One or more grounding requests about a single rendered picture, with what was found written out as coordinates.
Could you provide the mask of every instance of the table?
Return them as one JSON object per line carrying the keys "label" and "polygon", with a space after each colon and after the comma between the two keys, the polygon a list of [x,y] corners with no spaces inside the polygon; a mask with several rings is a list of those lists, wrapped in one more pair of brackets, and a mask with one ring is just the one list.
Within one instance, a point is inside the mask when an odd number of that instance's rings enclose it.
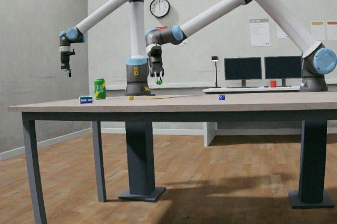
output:
{"label": "table", "polygon": [[47,223],[39,173],[36,120],[91,121],[98,200],[106,201],[101,121],[125,121],[130,188],[121,199],[155,202],[152,122],[302,121],[300,182],[290,191],[293,208],[333,208],[323,190],[327,120],[337,119],[337,95],[322,93],[257,93],[218,95],[109,97],[79,104],[77,99],[12,106],[22,113],[26,162],[36,223]]}
{"label": "table", "polygon": [[239,93],[283,93],[296,92],[300,86],[277,86],[277,87],[220,87],[203,89],[205,94],[239,94]]}

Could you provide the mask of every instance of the desk leg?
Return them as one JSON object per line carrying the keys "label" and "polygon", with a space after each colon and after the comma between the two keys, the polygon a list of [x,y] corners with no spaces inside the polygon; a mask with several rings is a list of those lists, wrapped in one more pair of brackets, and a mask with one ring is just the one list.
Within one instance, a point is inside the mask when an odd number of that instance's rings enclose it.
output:
{"label": "desk leg", "polygon": [[29,188],[31,190],[35,223],[46,224],[47,217],[43,202],[40,168],[38,165],[35,121],[27,119],[25,115],[22,114],[22,123]]}
{"label": "desk leg", "polygon": [[93,143],[94,143],[94,159],[96,170],[96,184],[99,202],[106,202],[105,179],[104,179],[104,165],[103,165],[103,150],[102,150],[102,136],[101,136],[101,122],[92,121],[93,129]]}
{"label": "desk leg", "polygon": [[129,189],[119,198],[156,202],[165,187],[156,187],[152,123],[125,123]]}
{"label": "desk leg", "polygon": [[333,208],[324,191],[327,121],[303,121],[301,132],[300,184],[289,191],[292,208]]}

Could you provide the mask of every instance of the blue joint cap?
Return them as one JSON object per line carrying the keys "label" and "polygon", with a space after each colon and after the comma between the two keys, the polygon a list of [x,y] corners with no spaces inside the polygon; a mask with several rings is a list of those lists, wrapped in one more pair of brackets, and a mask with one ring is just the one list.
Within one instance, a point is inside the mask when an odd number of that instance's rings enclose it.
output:
{"label": "blue joint cap", "polygon": [[158,29],[156,29],[156,28],[150,28],[149,30],[147,30],[145,32],[145,37],[148,35],[148,33],[150,33],[151,31],[154,31],[154,30],[158,30]]}
{"label": "blue joint cap", "polygon": [[73,41],[77,38],[78,32],[76,28],[70,28],[67,30],[67,37],[70,41]]}
{"label": "blue joint cap", "polygon": [[175,39],[181,41],[184,38],[183,31],[181,30],[179,25],[174,25],[172,27],[172,33]]}
{"label": "blue joint cap", "polygon": [[314,67],[319,74],[328,74],[332,72],[337,65],[335,52],[329,48],[319,49],[314,56]]}
{"label": "blue joint cap", "polygon": [[129,57],[126,59],[126,64],[131,66],[145,65],[147,64],[146,57]]}

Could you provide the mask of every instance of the wooden floor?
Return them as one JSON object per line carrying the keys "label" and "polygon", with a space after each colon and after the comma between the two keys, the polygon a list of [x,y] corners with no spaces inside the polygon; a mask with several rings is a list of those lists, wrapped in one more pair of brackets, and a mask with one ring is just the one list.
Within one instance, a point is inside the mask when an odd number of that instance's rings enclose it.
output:
{"label": "wooden floor", "polygon": [[[103,135],[108,202],[97,202],[91,135],[38,151],[48,223],[337,223],[334,209],[291,209],[300,136],[154,136],[157,203],[122,201],[125,135]],[[325,189],[337,204],[337,135]],[[25,156],[0,162],[0,223],[34,223]]]}

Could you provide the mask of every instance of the clock face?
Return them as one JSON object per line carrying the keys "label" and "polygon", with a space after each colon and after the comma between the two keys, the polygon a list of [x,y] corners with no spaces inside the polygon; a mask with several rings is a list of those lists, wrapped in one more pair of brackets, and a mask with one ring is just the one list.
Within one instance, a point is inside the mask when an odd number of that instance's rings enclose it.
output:
{"label": "clock face", "polygon": [[167,0],[153,0],[150,4],[150,11],[155,17],[163,17],[170,11],[170,4]]}

